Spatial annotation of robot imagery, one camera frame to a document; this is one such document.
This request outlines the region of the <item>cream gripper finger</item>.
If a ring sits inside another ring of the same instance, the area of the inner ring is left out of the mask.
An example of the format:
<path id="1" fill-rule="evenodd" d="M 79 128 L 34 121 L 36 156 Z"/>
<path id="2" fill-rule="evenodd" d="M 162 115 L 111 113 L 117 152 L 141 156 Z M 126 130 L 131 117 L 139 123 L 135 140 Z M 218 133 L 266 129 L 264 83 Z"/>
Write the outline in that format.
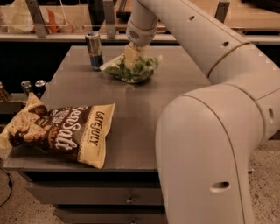
<path id="1" fill-rule="evenodd" d="M 137 49 L 137 47 L 133 44 L 133 43 L 129 43 L 125 46 L 125 49 L 124 49 L 124 56 L 125 56 L 125 59 L 124 59 L 124 65 L 128 68 L 128 69 L 131 69 L 138 57 L 139 57 L 139 50 Z"/>

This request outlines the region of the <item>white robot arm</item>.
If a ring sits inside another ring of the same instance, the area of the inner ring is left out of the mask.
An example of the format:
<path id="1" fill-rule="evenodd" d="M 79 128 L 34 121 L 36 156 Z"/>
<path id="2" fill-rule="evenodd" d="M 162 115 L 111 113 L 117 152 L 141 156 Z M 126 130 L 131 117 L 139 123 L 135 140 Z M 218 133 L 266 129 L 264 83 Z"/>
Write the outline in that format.
<path id="1" fill-rule="evenodd" d="M 279 129 L 279 69 L 190 0 L 134 0 L 126 56 L 152 41 L 158 22 L 211 83 L 173 100 L 157 123 L 168 223 L 255 224 L 249 157 Z"/>

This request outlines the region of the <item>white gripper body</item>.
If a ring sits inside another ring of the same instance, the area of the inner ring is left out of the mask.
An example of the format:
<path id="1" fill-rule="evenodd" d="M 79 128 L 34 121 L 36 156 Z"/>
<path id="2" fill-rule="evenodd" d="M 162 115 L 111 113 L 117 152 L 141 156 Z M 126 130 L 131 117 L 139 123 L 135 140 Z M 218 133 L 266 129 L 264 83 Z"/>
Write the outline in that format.
<path id="1" fill-rule="evenodd" d="M 141 28 L 129 19 L 126 35 L 135 46 L 145 47 L 154 39 L 157 28 L 157 24 L 152 24 L 150 28 Z"/>

